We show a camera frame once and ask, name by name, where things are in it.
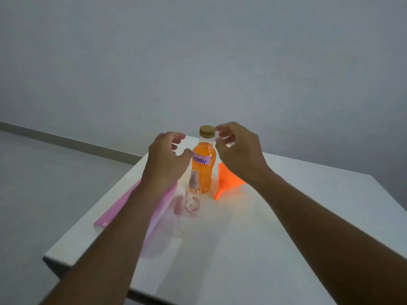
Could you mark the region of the person's right forearm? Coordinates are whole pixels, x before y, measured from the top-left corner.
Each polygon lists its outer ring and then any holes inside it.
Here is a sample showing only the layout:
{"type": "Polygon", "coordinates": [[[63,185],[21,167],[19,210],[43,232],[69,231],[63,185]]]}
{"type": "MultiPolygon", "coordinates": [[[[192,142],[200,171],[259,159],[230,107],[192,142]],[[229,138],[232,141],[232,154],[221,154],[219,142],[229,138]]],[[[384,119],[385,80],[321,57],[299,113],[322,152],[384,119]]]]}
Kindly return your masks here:
{"type": "Polygon", "coordinates": [[[269,168],[244,179],[269,204],[337,305],[407,305],[407,259],[269,168]]]}

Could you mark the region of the small clear spray bottle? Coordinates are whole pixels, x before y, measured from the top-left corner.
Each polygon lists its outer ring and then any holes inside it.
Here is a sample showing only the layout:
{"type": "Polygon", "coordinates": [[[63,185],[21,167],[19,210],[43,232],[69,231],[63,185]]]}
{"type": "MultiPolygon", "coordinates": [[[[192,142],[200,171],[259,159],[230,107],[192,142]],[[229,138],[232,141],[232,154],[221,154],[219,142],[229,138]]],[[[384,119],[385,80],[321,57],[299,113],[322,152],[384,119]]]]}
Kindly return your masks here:
{"type": "Polygon", "coordinates": [[[199,172],[191,171],[188,187],[185,193],[184,210],[189,217],[196,217],[201,203],[201,186],[199,183],[199,172]]]}

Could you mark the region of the orange plastic funnel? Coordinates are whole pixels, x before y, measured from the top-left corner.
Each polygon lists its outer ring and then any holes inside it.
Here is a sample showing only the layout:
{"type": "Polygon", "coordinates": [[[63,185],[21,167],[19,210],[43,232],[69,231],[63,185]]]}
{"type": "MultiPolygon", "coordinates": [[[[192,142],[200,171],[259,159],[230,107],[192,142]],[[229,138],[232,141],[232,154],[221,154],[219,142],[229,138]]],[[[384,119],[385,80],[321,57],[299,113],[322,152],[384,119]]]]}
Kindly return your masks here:
{"type": "Polygon", "coordinates": [[[215,200],[219,200],[222,194],[226,193],[227,191],[245,184],[245,182],[232,173],[223,162],[218,165],[218,181],[219,186],[214,195],[215,200]]]}

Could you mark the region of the person's left forearm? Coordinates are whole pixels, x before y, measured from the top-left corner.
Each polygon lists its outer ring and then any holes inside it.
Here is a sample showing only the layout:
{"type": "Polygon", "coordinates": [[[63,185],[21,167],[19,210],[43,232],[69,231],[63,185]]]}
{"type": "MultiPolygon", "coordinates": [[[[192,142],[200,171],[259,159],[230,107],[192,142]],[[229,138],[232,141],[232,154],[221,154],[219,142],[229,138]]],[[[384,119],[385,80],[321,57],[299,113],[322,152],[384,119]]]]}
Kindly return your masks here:
{"type": "Polygon", "coordinates": [[[114,220],[39,305],[123,305],[153,213],[176,182],[143,178],[114,220]]]}

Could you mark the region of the person's right hand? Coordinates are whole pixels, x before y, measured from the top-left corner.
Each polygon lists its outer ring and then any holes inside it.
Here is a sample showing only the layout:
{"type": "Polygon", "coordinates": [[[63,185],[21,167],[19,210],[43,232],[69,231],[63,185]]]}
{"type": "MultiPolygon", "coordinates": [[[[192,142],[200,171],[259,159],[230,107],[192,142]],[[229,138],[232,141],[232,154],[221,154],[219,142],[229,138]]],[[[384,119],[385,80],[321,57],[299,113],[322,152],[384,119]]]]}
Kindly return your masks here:
{"type": "Polygon", "coordinates": [[[224,164],[237,177],[255,186],[271,173],[256,133],[237,122],[223,123],[215,129],[218,134],[219,131],[231,131],[235,134],[236,139],[225,139],[231,155],[224,164]]]}

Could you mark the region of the person's left hand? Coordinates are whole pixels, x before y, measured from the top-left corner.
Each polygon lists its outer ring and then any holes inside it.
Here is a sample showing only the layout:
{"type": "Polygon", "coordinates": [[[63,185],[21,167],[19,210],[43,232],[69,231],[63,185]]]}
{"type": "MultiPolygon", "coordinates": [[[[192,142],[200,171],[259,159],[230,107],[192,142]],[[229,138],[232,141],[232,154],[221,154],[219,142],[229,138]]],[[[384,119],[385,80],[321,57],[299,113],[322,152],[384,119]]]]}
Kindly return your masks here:
{"type": "Polygon", "coordinates": [[[179,145],[185,138],[184,133],[171,131],[160,133],[155,138],[149,146],[140,189],[151,195],[162,196],[182,177],[188,167],[179,167],[171,143],[179,145]]]}

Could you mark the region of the orange liquid plastic bottle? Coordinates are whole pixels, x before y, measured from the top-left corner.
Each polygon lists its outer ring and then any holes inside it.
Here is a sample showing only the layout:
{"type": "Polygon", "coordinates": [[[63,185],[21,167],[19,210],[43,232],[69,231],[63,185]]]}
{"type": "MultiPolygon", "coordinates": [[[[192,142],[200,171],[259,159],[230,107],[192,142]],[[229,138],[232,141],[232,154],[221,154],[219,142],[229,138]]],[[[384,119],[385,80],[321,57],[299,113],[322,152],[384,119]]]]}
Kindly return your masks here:
{"type": "Polygon", "coordinates": [[[192,150],[192,170],[198,172],[202,194],[211,190],[212,171],[217,157],[214,139],[215,134],[211,137],[200,136],[199,143],[192,150]]]}

